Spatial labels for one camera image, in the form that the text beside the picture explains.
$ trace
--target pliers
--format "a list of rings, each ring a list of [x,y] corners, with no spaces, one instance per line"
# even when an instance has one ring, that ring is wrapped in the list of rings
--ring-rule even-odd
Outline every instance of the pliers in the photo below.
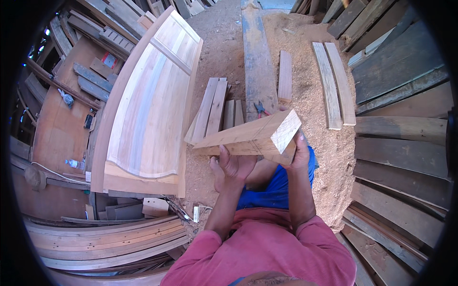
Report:
[[[259,101],[259,105],[257,105],[256,103],[254,103],[254,105],[258,110],[258,119],[261,118],[261,112],[264,112],[267,116],[270,115],[270,113],[264,107],[262,107],[262,102]]]

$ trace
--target plastic bottle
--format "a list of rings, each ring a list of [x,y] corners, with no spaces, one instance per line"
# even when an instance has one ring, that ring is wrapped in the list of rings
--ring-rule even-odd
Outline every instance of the plastic bottle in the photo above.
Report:
[[[78,162],[77,160],[65,160],[65,164],[70,165],[72,168],[84,170],[84,162]]]

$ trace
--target person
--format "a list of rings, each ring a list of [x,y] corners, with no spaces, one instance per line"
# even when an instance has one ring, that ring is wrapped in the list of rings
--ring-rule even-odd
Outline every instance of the person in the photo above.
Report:
[[[161,286],[352,286],[356,264],[316,215],[315,155],[301,131],[289,166],[257,156],[211,158],[219,197],[204,230]],[[257,185],[263,191],[247,190]]]

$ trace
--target blue shorts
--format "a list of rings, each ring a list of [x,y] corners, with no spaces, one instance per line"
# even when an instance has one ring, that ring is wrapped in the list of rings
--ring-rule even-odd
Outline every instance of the blue shorts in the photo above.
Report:
[[[310,186],[313,184],[315,169],[318,168],[316,162],[315,152],[312,147],[309,147],[309,180]],[[275,173],[270,180],[269,185],[263,191],[247,190],[246,186],[243,187],[242,195],[240,196],[237,210],[248,208],[276,208],[276,209],[289,209],[288,204],[288,175],[285,168],[278,165]]]

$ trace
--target workshop floor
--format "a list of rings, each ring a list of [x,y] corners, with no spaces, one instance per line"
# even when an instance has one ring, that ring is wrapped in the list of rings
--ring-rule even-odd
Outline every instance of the workshop floor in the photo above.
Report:
[[[342,130],[326,128],[324,95],[312,41],[337,41],[326,32],[326,24],[313,24],[313,17],[263,11],[263,23],[272,55],[276,75],[280,50],[291,53],[293,58],[293,100],[286,107],[294,108],[302,119],[302,129],[315,149],[320,168],[315,171],[313,196],[318,215],[334,230],[340,230],[343,211],[350,204],[350,192],[354,177],[351,175],[354,159],[354,131],[352,126]],[[240,15],[240,0],[222,0],[215,6],[187,20],[202,37],[204,44],[197,70],[191,121],[202,102],[210,77],[227,77],[232,90],[228,99],[241,99],[245,113],[245,68]],[[288,28],[292,35],[282,31]],[[348,62],[351,54],[341,55]],[[350,69],[346,68],[349,83],[354,83]],[[186,198],[180,205],[192,218],[193,207],[213,207],[218,193],[213,188],[213,175],[209,156],[197,156],[188,146],[186,162]],[[186,223],[188,235],[193,239],[207,221],[210,210],[200,212],[200,222]]]

